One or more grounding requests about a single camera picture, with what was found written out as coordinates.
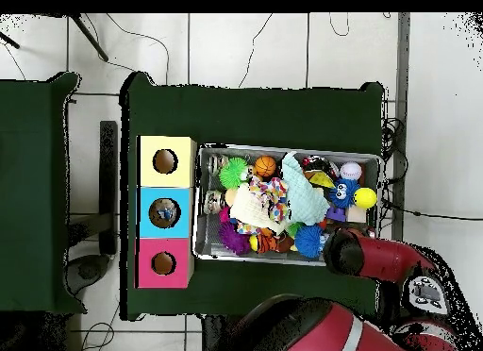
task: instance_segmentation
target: white ball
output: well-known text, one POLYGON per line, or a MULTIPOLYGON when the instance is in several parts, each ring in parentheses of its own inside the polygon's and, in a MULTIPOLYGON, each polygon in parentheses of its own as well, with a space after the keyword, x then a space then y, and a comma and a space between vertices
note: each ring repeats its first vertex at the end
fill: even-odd
POLYGON ((341 177, 349 180, 358 180, 362 175, 362 168, 356 162, 345 162, 341 167, 341 177))

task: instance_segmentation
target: green table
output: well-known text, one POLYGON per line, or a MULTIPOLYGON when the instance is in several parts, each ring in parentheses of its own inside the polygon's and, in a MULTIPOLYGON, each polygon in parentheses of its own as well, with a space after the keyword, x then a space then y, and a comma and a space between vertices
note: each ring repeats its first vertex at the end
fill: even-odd
POLYGON ((82 312, 65 290, 63 112, 77 74, 0 81, 0 309, 82 312))
POLYGON ((228 90, 154 86, 146 74, 131 74, 120 97, 121 230, 128 233, 121 258, 126 266, 121 276, 122 315, 245 314, 281 293, 321 296, 373 315, 375 283, 371 279, 335 276, 313 266, 197 259, 186 290, 135 289, 135 143, 138 135, 190 136, 198 143, 379 155, 382 96, 378 83, 365 84, 360 90, 228 90))

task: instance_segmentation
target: orange toy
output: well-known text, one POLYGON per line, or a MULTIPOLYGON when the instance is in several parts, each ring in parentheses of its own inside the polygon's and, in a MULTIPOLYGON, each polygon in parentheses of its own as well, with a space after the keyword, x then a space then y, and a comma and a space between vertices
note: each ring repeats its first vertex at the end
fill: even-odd
POLYGON ((269 156, 261 156, 255 162, 257 174, 263 177, 272 176, 275 173, 275 160, 269 156))

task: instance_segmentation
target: white towel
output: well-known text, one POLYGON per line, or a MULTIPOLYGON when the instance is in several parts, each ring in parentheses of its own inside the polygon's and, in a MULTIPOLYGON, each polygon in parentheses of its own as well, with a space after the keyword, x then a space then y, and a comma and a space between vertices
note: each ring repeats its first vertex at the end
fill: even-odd
POLYGON ((248 183, 242 183, 230 209, 230 218, 256 227, 268 227, 278 236, 285 230, 287 221, 283 220, 279 224, 272 221, 268 215, 269 207, 269 202, 262 206, 257 197, 250 192, 248 183))

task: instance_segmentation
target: purple toy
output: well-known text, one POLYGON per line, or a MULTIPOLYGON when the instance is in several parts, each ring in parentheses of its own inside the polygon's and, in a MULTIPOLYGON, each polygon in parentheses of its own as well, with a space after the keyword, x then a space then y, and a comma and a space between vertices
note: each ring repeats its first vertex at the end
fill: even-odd
POLYGON ((223 222, 218 230, 220 240, 228 250, 235 252, 237 256, 249 253, 252 249, 248 239, 249 235, 241 235, 235 231, 235 227, 229 222, 223 222))
POLYGON ((325 218, 331 219, 333 221, 345 222, 345 212, 343 209, 338 209, 337 207, 330 207, 328 209, 325 218))

